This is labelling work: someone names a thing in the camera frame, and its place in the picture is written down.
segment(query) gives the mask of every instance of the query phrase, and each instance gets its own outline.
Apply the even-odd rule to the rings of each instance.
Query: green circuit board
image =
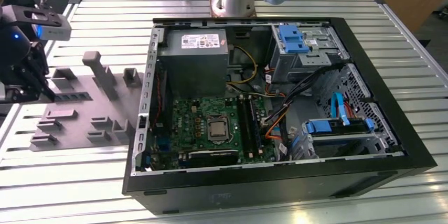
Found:
[[[266,116],[264,101],[262,98],[254,100],[259,119]],[[230,139],[212,142],[208,139],[208,119],[222,118],[228,122]],[[232,149],[240,153],[239,164],[271,162],[275,156],[272,141],[263,140],[263,153],[254,157],[244,155],[244,144],[242,139],[240,121],[238,114],[238,98],[203,98],[179,99],[174,101],[174,128],[171,135],[171,151]]]

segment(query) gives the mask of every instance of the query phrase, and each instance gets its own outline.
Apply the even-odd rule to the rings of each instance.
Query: ram slot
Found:
[[[251,122],[251,112],[250,112],[250,107],[247,106],[247,102],[243,98],[240,98],[238,100],[238,104],[236,104],[236,109],[239,112],[239,121],[240,121],[240,131],[242,131],[242,142],[243,142],[243,152],[244,152],[244,156],[247,158],[254,158],[254,154],[258,153],[255,152],[255,148],[254,148],[254,140],[252,140],[252,136],[251,136],[251,126],[250,126],[250,122]]]
[[[263,141],[262,141],[262,136],[260,136],[260,127],[259,127],[259,121],[258,121],[258,115],[256,115],[256,110],[255,110],[255,105],[254,105],[254,101],[251,99],[248,99],[248,106],[251,108],[251,135],[255,139],[255,143],[256,143],[256,150],[258,153],[262,154],[263,153]]]

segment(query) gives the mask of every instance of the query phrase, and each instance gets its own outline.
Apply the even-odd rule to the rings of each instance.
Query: motherboard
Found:
[[[263,117],[262,97],[175,100],[171,137],[158,141],[164,169],[272,162]]]

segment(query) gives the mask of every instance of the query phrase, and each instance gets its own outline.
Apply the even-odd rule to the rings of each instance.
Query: cpu socket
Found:
[[[207,136],[214,144],[223,144],[230,140],[228,117],[226,115],[207,117]]]

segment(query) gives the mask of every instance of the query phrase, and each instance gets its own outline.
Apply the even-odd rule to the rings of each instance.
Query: slotted aluminum surface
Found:
[[[0,149],[0,222],[18,223],[447,223],[448,88],[446,74],[386,5],[372,0],[256,1],[260,17],[343,17],[439,166],[359,198],[156,218],[122,195],[127,146],[31,152],[46,105],[12,108]],[[98,50],[112,72],[143,71],[152,19],[208,17],[208,0],[83,0],[66,10],[72,39],[47,46],[51,70],[91,74],[83,52]]]

